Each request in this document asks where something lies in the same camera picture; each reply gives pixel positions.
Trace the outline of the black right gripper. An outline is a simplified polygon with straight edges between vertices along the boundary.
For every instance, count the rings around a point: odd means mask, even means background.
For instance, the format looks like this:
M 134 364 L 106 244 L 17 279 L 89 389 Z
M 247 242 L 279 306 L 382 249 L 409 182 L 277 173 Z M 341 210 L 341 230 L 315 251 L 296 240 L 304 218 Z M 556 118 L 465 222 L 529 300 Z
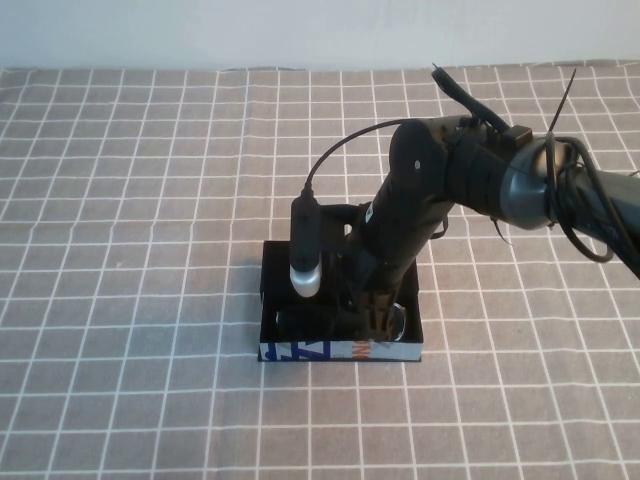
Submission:
M 349 234 L 339 270 L 344 284 L 339 324 L 367 325 L 370 339 L 393 341 L 394 304 L 407 308 L 416 302 L 416 251 L 403 241 L 388 246 L 375 237 Z

